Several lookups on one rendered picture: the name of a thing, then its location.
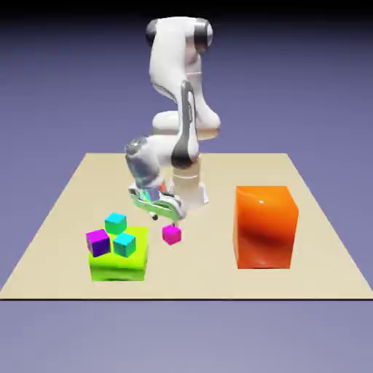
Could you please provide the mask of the large lime green box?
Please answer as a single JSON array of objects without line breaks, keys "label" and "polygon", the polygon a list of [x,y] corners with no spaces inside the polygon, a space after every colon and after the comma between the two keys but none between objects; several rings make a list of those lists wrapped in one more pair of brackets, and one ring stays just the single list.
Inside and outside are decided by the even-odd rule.
[{"label": "large lime green box", "polygon": [[[109,234],[109,253],[97,257],[91,253],[87,255],[92,281],[143,281],[148,259],[148,232],[147,227],[128,227],[120,235]],[[129,257],[114,252],[113,242],[125,235],[135,238],[136,249]]]}]

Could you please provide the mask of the small magenta cube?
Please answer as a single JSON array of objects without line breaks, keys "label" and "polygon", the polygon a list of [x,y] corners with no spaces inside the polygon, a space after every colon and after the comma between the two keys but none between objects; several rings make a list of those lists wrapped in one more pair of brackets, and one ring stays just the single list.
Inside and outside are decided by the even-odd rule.
[{"label": "small magenta cube", "polygon": [[173,224],[162,228],[162,239],[168,244],[173,245],[181,241],[181,229]]}]

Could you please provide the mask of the large orange box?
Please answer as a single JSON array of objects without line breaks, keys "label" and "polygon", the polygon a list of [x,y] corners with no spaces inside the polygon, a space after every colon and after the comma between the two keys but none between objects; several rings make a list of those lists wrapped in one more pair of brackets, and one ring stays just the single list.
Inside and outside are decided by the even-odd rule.
[{"label": "large orange box", "polygon": [[299,209],[287,186],[237,186],[233,246],[239,269],[288,269]]}]

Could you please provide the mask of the small cyan cube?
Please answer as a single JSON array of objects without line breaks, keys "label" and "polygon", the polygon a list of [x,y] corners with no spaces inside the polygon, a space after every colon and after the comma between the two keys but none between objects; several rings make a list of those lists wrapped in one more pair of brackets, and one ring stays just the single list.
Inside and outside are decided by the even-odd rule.
[{"label": "small cyan cube", "polygon": [[136,250],[136,237],[123,232],[113,239],[113,251],[116,255],[128,258]]},{"label": "small cyan cube", "polygon": [[127,217],[121,213],[111,213],[105,218],[105,230],[110,235],[120,235],[127,229]]}]

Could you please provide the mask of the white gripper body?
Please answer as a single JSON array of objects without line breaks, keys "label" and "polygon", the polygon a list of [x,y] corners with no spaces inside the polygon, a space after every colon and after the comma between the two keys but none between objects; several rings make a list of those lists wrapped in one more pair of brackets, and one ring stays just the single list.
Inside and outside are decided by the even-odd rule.
[{"label": "white gripper body", "polygon": [[179,196],[172,193],[159,191],[159,199],[150,200],[150,194],[136,186],[128,188],[129,194],[134,204],[147,213],[155,213],[159,216],[170,219],[171,221],[180,221],[187,216],[187,210]]}]

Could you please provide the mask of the small purple cube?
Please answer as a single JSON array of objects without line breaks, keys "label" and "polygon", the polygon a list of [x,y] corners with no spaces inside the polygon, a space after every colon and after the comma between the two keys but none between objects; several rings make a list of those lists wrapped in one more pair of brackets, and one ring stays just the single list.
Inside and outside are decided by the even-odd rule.
[{"label": "small purple cube", "polygon": [[97,229],[86,235],[87,247],[93,257],[99,257],[111,252],[111,241],[105,229]]}]

